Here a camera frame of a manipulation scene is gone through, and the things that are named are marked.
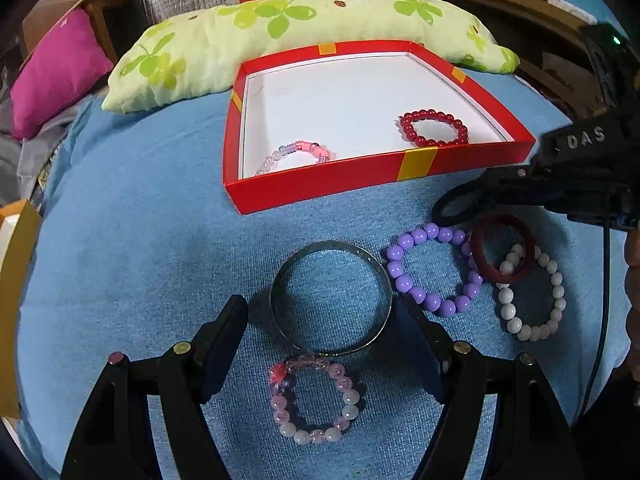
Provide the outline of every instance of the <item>orange box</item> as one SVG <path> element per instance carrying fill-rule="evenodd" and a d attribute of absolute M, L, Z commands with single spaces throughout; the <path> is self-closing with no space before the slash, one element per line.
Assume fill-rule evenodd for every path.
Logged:
<path fill-rule="evenodd" d="M 28 200 L 0 209 L 0 415 L 20 418 L 15 333 L 20 297 L 42 217 Z"/>
<path fill-rule="evenodd" d="M 469 144 L 410 143 L 399 117 L 428 108 L 462 120 Z M 426 138 L 455 135 L 445 123 L 414 125 Z M 297 152 L 256 175 L 266 156 L 296 140 L 318 142 L 331 161 L 316 164 Z M 222 181 L 246 214 L 397 180 L 516 164 L 534 142 L 489 92 L 418 44 L 322 44 L 242 63 L 226 117 Z"/>

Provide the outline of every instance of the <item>pink pillow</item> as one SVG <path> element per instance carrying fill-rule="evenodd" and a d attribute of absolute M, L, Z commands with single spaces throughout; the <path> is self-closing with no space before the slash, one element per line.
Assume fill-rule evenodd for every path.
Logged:
<path fill-rule="evenodd" d="M 32 139 L 50 118 L 84 97 L 113 63 L 76 9 L 40 40 L 11 88 L 15 139 Z"/>

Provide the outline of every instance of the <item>bed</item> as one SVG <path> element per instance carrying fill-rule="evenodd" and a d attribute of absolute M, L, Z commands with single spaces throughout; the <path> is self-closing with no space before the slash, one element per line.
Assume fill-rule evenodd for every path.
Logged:
<path fill-rule="evenodd" d="M 569 122 L 514 76 L 465 72 L 536 137 Z M 250 322 L 225 386 L 203 411 L 233 478 L 410 478 L 428 445 L 441 407 L 396 353 L 393 325 L 372 347 L 344 360 L 366 388 L 366 408 L 339 446 L 297 447 L 277 435 L 267 371 L 286 356 L 286 348 L 270 318 L 266 291 L 284 260 L 308 242 L 354 242 L 382 259 L 398 234 L 428 221 L 437 198 L 479 171 L 394 182 L 240 216 L 221 177 L 230 99 L 229 92 L 220 92 L 121 115 L 103 111 L 102 98 L 93 98 L 60 147 L 17 333 L 24 417 L 18 434 L 43 478 L 59 476 L 78 416 L 110 352 L 123 351 L 132 360 L 159 355 L 215 318 L 231 294 L 250 302 Z M 511 212 L 527 222 L 562 270 L 569 306 L 561 329 L 545 341 L 517 341 L 501 325 L 489 284 L 471 311 L 443 324 L 453 339 L 468 340 L 484 354 L 513 358 L 533 352 L 571 422 L 600 328 L 600 229 L 539 208 Z M 502 254 L 511 243 L 505 237 L 496 249 Z M 423 251 L 410 263 L 418 280 L 444 294 L 465 270 L 445 246 Z M 593 399 L 628 351 L 624 272 L 623 238 L 616 233 L 608 339 Z M 547 282 L 538 270 L 514 286 L 527 298 L 531 322 L 543 322 L 548 314 Z M 308 338 L 319 344 L 329 337 L 340 344 L 365 331 L 370 313 L 362 298 L 374 299 L 372 284 L 353 262 L 339 266 L 329 257 L 301 267 L 290 286 L 301 319 L 313 320 L 306 326 Z M 326 383 L 305 379 L 298 388 L 304 391 L 300 410 L 308 419 L 320 422 L 338 408 Z M 481 475 L 494 409 L 495 399 L 488 398 L 467 470 L 470 479 Z M 163 476 L 177 479 L 154 398 L 150 416 Z"/>

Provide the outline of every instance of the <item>hand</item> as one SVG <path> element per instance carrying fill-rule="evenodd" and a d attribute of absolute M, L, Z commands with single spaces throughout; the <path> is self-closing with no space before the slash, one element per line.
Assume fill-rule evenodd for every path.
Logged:
<path fill-rule="evenodd" d="M 626 363 L 636 381 L 640 381 L 640 232 L 626 236 L 625 260 L 629 266 L 625 278 L 625 292 L 631 301 L 631 311 L 626 317 L 626 333 L 631 339 L 631 350 Z"/>

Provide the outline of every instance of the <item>yellow floral pillow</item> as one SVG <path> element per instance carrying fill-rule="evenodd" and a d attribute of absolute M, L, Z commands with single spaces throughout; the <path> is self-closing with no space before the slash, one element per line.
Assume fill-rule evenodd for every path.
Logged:
<path fill-rule="evenodd" d="M 102 107 L 150 110 L 224 91 L 246 60 L 357 40 L 409 40 L 485 72 L 510 73 L 519 63 L 474 15 L 440 0 L 255 0 L 149 28 L 111 73 Z"/>

